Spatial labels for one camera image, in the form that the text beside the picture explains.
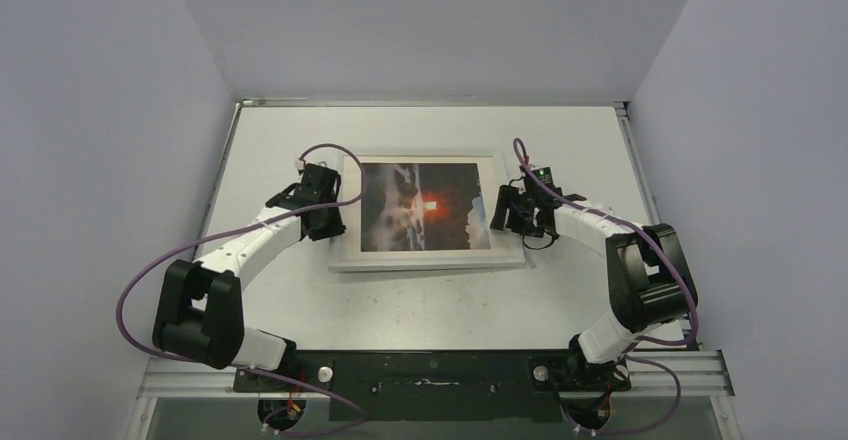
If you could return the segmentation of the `white picture frame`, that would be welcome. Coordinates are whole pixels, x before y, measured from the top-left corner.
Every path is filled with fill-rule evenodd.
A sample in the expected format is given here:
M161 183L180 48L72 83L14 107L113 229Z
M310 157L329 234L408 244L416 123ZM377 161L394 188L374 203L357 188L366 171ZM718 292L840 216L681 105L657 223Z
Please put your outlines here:
M471 251L363 252L360 249L360 206L365 192L365 163L475 163L480 169L486 222L492 248ZM346 233L330 242L328 267L338 273L423 271L458 269L501 269L519 267L525 255L518 237L489 227L495 211L498 189L506 184L508 172L499 150L430 149L371 150L358 158L341 154L337 161L341 176L340 197L348 202L341 210Z

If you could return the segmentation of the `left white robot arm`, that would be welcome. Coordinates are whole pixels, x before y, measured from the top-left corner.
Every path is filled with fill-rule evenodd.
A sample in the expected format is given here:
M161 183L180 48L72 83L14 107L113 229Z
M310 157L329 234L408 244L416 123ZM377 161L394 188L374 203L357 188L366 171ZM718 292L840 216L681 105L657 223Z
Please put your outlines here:
M300 179L271 197L251 231L234 236L194 262L176 260L165 271L152 342L158 349L216 369L259 368L270 388L297 380L296 344L245 324L243 291L285 249L305 238L346 230L336 206L340 174L306 164Z

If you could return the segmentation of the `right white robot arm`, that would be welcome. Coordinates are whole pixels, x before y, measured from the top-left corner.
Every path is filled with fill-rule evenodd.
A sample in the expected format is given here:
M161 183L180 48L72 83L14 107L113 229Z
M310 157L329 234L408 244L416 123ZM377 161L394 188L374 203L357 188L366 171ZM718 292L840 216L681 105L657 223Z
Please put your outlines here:
M659 326L697 309L697 292L677 233L668 224L625 221L579 194L563 193L547 168L524 173L521 187L498 189L495 231L521 238L566 237L605 263L608 303L569 342L561 378L581 390L618 376L623 356Z

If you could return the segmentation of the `sunset photo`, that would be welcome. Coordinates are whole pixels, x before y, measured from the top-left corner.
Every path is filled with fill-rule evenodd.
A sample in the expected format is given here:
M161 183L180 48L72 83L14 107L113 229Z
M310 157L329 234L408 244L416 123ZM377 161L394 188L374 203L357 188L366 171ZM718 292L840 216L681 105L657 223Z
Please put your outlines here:
M363 252L492 248L475 163L365 163Z

